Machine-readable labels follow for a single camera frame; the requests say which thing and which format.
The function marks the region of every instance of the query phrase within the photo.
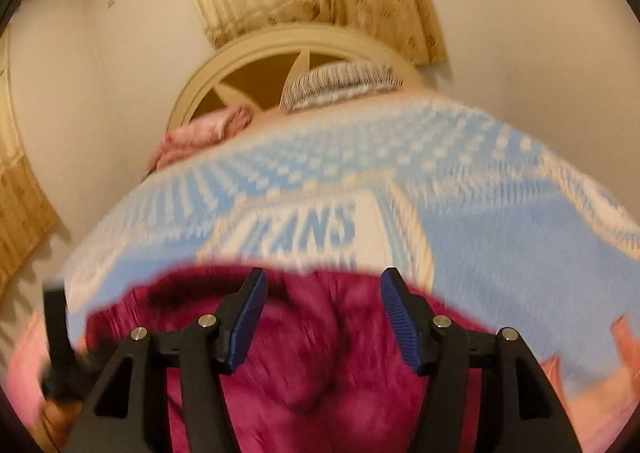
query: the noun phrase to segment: metal screw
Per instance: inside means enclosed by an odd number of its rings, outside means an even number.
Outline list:
[[[438,328],[448,328],[451,326],[451,320],[442,314],[433,318],[433,323]]]
[[[146,328],[136,327],[131,331],[131,338],[134,341],[140,341],[146,337]]]
[[[198,318],[198,325],[203,328],[213,327],[216,324],[216,317],[213,314],[205,314]]]
[[[507,341],[515,341],[520,337],[520,334],[518,334],[515,329],[507,327],[505,329],[502,329],[502,337]]]

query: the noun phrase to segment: white wall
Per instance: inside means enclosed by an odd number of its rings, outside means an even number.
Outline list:
[[[439,90],[548,144],[640,220],[640,24],[625,0],[434,0]]]
[[[89,0],[35,0],[12,19],[15,117],[60,223],[2,297],[0,363],[40,305],[43,279],[59,270],[70,250],[136,183],[118,144],[88,13]]]
[[[213,55],[192,0],[91,0],[106,89],[138,176],[175,100]]]

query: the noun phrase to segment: arched headboard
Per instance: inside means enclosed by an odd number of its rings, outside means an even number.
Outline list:
[[[404,87],[422,75],[391,48],[355,30],[322,24],[268,27],[217,51],[188,81],[167,129],[204,113],[239,104],[257,111],[278,105],[287,82],[323,63],[365,59],[391,65]]]

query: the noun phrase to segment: pink blanket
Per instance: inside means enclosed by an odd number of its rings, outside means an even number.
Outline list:
[[[215,311],[249,268],[204,265],[136,287],[87,321],[89,348],[124,338],[133,327],[180,329]],[[243,453],[404,453],[427,379],[402,361],[380,298],[380,279],[316,271],[267,271],[269,296],[243,366],[222,377]],[[469,329],[477,325],[430,298]],[[474,449],[479,372],[470,373],[460,453]],[[174,451],[188,451],[178,371],[168,372]]]
[[[167,132],[147,163],[149,170],[162,168],[191,157],[206,148],[231,139],[252,120],[247,106],[216,110],[197,117],[186,126]]]

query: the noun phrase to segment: light blue pattern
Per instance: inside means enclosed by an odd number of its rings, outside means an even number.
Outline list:
[[[196,255],[422,275],[449,305],[518,328],[540,360],[561,354],[569,397],[619,367],[614,319],[626,313],[640,335],[638,226],[588,177],[481,112],[443,101],[334,109],[233,142],[147,180],[74,253],[63,271],[73,337],[89,310]]]

